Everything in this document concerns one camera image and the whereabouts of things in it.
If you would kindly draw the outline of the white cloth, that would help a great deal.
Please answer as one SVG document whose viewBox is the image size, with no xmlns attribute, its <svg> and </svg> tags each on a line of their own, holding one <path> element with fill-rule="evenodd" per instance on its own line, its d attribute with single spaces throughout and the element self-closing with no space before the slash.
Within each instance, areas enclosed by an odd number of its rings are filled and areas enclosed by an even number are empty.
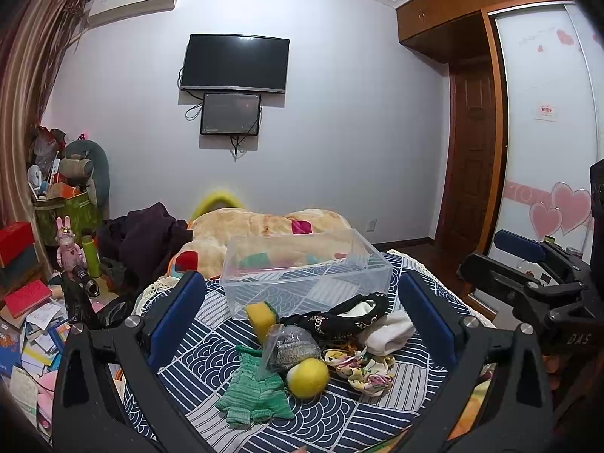
<svg viewBox="0 0 604 453">
<path fill-rule="evenodd" d="M 414 335 L 416 328 L 404 310 L 381 317 L 357 339 L 372 355 L 385 357 L 401 350 Z"/>
</svg>

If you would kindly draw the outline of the floral fabric scrunchie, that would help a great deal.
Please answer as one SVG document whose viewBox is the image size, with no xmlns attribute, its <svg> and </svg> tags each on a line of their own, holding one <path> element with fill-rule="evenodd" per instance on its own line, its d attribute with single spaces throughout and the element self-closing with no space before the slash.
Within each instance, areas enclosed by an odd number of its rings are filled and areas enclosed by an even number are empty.
<svg viewBox="0 0 604 453">
<path fill-rule="evenodd" d="M 328 349 L 322 354 L 322 361 L 346 379 L 351 388 L 367 397 L 380 397 L 393 385 L 394 358 L 391 356 L 374 356 L 367 348 L 352 354 Z"/>
</svg>

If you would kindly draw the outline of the green knitted glove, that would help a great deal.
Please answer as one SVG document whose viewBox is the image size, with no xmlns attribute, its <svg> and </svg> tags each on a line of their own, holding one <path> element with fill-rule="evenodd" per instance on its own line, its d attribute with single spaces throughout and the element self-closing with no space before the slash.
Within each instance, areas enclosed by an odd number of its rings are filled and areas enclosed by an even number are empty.
<svg viewBox="0 0 604 453">
<path fill-rule="evenodd" d="M 279 374 L 269 373 L 257 378 L 262 367 L 262 351 L 236 346 L 240 366 L 233 372 L 224 395 L 215 407 L 225 414 L 230 427 L 249 428 L 273 418 L 289 420 L 295 417 L 285 384 Z"/>
</svg>

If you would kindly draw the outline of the yellow green sponge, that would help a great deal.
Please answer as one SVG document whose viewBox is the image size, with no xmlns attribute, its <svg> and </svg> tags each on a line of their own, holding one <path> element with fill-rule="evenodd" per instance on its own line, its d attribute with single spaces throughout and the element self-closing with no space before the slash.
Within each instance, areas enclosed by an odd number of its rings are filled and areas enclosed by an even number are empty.
<svg viewBox="0 0 604 453">
<path fill-rule="evenodd" d="M 279 314 L 267 302 L 247 305 L 245 311 L 258 341 L 263 345 L 269 329 L 279 323 Z"/>
</svg>

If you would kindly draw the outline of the steel wool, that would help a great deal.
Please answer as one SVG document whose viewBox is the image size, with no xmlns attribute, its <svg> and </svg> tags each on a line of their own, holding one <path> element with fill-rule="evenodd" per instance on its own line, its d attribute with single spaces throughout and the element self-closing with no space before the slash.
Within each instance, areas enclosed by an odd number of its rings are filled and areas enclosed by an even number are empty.
<svg viewBox="0 0 604 453">
<path fill-rule="evenodd" d="M 311 334 L 296 325 L 272 325 L 263 345 L 257 379 L 289 371 L 308 358 L 318 358 L 320 349 Z"/>
</svg>

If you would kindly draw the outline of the yellow white ball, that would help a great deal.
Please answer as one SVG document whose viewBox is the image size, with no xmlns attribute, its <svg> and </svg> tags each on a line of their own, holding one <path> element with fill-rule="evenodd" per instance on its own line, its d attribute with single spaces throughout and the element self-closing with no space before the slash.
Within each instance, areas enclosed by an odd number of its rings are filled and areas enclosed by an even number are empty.
<svg viewBox="0 0 604 453">
<path fill-rule="evenodd" d="M 312 399 L 322 393 L 330 380 L 330 371 L 324 362 L 308 358 L 292 367 L 286 375 L 289 391 L 299 399 Z"/>
</svg>

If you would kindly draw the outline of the brown wooden door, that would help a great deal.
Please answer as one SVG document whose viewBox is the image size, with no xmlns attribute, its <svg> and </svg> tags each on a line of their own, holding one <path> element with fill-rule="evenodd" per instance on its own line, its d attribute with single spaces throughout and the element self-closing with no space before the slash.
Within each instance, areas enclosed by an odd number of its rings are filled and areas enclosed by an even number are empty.
<svg viewBox="0 0 604 453">
<path fill-rule="evenodd" d="M 496 145 L 492 62 L 485 56 L 450 65 L 450 144 L 436 244 L 460 258 L 478 247 Z"/>
</svg>

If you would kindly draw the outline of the scattered papers pile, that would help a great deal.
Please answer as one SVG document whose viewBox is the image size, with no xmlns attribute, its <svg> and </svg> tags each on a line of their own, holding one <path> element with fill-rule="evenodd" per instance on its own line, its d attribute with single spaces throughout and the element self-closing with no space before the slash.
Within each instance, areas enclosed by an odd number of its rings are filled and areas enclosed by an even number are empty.
<svg viewBox="0 0 604 453">
<path fill-rule="evenodd" d="M 68 332 L 66 307 L 58 300 L 20 317 L 1 307 L 1 381 L 45 440 L 51 439 L 54 387 Z"/>
</svg>

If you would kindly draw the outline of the dark purple clothing pile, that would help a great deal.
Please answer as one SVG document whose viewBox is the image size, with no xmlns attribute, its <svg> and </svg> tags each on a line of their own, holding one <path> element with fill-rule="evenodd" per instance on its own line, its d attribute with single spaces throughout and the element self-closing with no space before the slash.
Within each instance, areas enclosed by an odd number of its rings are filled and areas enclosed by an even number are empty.
<svg viewBox="0 0 604 453">
<path fill-rule="evenodd" d="M 161 202 L 106 220 L 96 231 L 101 269 L 116 293 L 140 293 L 166 273 L 193 231 Z"/>
</svg>

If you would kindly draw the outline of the green storage box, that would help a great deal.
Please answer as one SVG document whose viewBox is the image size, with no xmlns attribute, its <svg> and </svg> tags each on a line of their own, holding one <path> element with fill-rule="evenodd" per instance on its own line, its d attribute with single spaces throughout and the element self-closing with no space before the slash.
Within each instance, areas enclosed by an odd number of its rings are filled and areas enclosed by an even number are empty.
<svg viewBox="0 0 604 453">
<path fill-rule="evenodd" d="M 91 235 L 102 224 L 102 213 L 92 205 L 87 193 L 81 193 L 70 199 L 38 200 L 34 202 L 37 226 L 41 241 L 45 245 L 56 244 L 56 219 L 69 216 L 71 229 L 76 242 L 82 235 Z"/>
</svg>

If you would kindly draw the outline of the red box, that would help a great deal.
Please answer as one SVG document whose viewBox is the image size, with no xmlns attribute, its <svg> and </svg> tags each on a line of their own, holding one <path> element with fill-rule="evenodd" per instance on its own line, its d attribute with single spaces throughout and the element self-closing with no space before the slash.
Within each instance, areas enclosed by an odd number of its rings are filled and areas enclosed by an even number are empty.
<svg viewBox="0 0 604 453">
<path fill-rule="evenodd" d="M 29 222 L 14 222 L 0 230 L 0 265 L 7 267 L 35 242 Z"/>
</svg>

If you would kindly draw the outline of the clear plastic storage box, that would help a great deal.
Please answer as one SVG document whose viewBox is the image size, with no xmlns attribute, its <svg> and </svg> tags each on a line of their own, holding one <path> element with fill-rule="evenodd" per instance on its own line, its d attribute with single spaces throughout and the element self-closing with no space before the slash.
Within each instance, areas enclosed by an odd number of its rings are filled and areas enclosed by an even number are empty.
<svg viewBox="0 0 604 453">
<path fill-rule="evenodd" d="M 267 302 L 280 317 L 325 312 L 352 297 L 387 293 L 392 264 L 354 229 L 235 237 L 220 285 L 230 316 Z"/>
</svg>

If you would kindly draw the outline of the yellow green curved cushion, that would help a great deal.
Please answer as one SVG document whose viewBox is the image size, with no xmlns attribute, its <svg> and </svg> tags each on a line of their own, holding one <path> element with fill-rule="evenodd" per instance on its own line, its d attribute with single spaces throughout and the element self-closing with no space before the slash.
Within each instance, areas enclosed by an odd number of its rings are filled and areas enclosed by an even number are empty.
<svg viewBox="0 0 604 453">
<path fill-rule="evenodd" d="M 243 203 L 232 192 L 226 189 L 216 189 L 200 201 L 190 217 L 190 222 L 194 222 L 204 214 L 223 208 L 243 208 Z"/>
</svg>

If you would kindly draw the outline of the wooden wardrobe cabinet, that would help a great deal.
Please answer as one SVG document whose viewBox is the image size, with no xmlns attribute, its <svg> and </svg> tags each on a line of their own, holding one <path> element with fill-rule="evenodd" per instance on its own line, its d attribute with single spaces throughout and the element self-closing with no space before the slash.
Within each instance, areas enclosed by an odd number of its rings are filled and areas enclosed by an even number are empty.
<svg viewBox="0 0 604 453">
<path fill-rule="evenodd" d="M 483 16 L 494 9 L 554 0 L 410 0 L 396 10 L 398 41 L 436 62 L 489 54 Z"/>
</svg>

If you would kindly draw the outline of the wall power socket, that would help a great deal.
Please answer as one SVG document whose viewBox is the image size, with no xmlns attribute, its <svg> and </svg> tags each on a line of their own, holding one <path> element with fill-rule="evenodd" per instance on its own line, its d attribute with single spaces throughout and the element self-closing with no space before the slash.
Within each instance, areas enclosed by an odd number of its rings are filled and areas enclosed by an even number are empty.
<svg viewBox="0 0 604 453">
<path fill-rule="evenodd" d="M 365 231 L 374 232 L 377 227 L 377 219 L 372 219 L 368 221 L 367 226 L 365 227 Z"/>
</svg>

